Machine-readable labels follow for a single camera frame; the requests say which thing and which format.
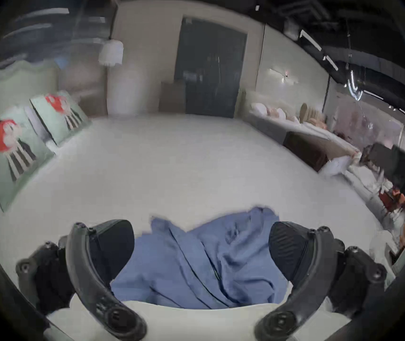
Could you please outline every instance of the white cushion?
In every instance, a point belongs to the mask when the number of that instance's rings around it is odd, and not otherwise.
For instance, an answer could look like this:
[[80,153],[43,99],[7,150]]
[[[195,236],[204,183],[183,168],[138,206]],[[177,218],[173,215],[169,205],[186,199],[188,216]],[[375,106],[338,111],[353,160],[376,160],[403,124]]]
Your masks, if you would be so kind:
[[255,114],[261,115],[261,116],[267,116],[267,107],[264,104],[260,104],[259,102],[254,102],[251,104],[252,111]]
[[286,113],[282,109],[278,108],[277,113],[280,120],[286,120]]

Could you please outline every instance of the beige wall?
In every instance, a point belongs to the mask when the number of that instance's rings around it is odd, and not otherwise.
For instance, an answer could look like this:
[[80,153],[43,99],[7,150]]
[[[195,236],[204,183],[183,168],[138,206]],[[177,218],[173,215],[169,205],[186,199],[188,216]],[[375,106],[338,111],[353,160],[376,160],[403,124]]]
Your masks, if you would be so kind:
[[[282,76],[270,69],[288,71],[288,76],[298,83],[283,83]],[[271,105],[281,100],[298,111],[307,103],[322,111],[328,78],[329,74],[312,56],[290,38],[266,26],[256,91],[270,96]]]
[[158,110],[161,82],[173,81],[183,16],[247,34],[240,87],[254,90],[264,25],[246,16],[190,0],[125,0],[112,38],[124,45],[123,63],[108,70],[107,106],[113,116]]

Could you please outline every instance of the exposed ceiling beam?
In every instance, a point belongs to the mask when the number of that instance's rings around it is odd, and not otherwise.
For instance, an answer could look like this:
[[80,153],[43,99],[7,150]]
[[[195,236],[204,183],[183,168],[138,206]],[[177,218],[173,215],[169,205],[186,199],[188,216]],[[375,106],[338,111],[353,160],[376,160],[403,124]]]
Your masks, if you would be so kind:
[[381,24],[387,26],[393,31],[399,31],[397,25],[391,19],[384,18],[380,15],[369,14],[359,10],[340,9],[337,11],[337,16],[343,19],[361,20],[370,23]]

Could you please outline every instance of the wall sconce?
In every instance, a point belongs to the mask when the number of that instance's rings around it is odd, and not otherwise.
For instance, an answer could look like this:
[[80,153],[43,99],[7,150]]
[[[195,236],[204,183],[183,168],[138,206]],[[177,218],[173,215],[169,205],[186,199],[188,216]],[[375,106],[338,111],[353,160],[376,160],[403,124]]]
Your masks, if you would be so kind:
[[107,40],[100,54],[98,55],[98,62],[101,65],[107,65],[110,67],[116,64],[122,64],[123,58],[123,43],[119,40]]
[[269,68],[269,72],[271,72],[274,75],[280,76],[282,83],[287,83],[288,85],[294,85],[295,83],[299,83],[297,77],[290,76],[289,71],[282,70],[281,68],[274,66],[273,68]]

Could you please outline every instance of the white lampshade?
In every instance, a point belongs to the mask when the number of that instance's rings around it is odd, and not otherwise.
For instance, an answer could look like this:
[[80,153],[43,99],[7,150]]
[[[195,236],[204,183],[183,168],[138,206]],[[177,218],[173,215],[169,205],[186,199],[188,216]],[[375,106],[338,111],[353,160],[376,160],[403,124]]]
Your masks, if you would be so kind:
[[123,44],[118,40],[107,40],[100,54],[98,55],[98,62],[101,65],[114,66],[115,64],[122,64],[123,58]]

